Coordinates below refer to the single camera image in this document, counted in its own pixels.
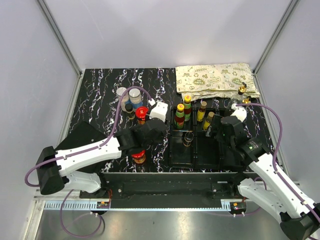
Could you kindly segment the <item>red-lid chili sauce jar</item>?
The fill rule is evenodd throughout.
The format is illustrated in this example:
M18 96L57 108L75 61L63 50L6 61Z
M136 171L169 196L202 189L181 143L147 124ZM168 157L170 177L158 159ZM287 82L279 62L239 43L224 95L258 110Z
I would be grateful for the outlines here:
M146 106L140 106L136 109L135 115L136 115L138 124L143 125L146 122L148 111L149 109Z
M131 157L136 165L143 165L146 161L146 151L143 150L139 153L132 154Z

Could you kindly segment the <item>yellow-label beige-cap bottle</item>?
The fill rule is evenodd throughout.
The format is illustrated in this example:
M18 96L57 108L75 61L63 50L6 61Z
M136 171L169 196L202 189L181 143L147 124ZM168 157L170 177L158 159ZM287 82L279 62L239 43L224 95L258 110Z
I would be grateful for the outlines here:
M204 131L206 131L206 130L209 128L209 126L211 125L211 122L212 122L212 120L213 120L214 115L215 115L215 113L212 112L212 111L210 111L210 112L208 113L208 115L207 115L207 117L206 117L206 119L205 119L205 121L204 121L203 127L202 127L202 129L203 129Z
M206 101L202 101L200 104L200 107L197 111L197 117L196 120L198 122L202 122L204 117L205 117L205 113L206 113L206 107L207 107L207 102Z

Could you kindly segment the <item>red-lid chili sauce jar front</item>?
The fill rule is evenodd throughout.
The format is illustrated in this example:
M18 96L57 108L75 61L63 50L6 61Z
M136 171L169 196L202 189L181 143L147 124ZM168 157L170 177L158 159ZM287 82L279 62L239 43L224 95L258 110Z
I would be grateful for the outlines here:
M146 151L143 150L139 153L132 154L131 157L136 165L143 165L146 161Z

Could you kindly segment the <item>glass oil bottle gold spout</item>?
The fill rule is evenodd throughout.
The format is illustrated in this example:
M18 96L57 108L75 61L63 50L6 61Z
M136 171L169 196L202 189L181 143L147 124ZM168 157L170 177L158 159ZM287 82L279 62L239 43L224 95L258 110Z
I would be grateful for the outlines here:
M242 104L243 100L246 98L245 93L247 91L247 84L242 82L242 85L238 88L237 93L235 93L231 98L231 104Z

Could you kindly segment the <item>yellow-cap green-label bottle front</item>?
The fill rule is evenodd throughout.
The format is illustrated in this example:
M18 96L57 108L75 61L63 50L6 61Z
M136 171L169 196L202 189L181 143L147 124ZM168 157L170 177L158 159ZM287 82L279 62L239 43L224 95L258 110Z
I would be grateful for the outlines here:
M174 127L176 129L182 129L185 123L185 106L180 103L177 105L176 113L174 116Z

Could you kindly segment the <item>yellow-cap green-label bottle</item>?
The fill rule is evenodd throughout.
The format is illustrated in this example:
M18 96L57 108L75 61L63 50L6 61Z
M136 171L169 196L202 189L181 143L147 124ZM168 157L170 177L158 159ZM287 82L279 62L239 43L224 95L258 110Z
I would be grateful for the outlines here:
M191 96L185 95L183 98L183 105L184 105L184 121L188 122L191 118L192 112L192 105L191 105Z
M185 123L185 106L180 103L177 105L176 113L174 116L174 127L176 129L182 129Z

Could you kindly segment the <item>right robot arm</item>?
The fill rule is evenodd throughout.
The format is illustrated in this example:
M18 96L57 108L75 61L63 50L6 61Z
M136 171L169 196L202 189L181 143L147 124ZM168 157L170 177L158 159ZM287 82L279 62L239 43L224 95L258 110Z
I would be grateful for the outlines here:
M306 240L320 228L320 205L307 196L274 162L274 155L257 138L248 138L243 119L235 115L212 121L215 140L253 170L271 189L267 191L244 172L227 182L232 198L255 202L274 217L290 240Z

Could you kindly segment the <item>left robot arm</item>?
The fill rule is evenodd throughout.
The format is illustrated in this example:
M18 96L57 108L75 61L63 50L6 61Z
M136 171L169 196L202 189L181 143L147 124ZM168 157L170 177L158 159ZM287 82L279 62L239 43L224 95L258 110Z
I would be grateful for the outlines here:
M166 134L166 124L153 118L131 128L117 132L115 136L81 147L54 150L46 147L38 159L37 169L40 193L44 196L63 189L79 190L103 198L108 186L97 173L80 169L124 156L139 157L150 145L161 142Z

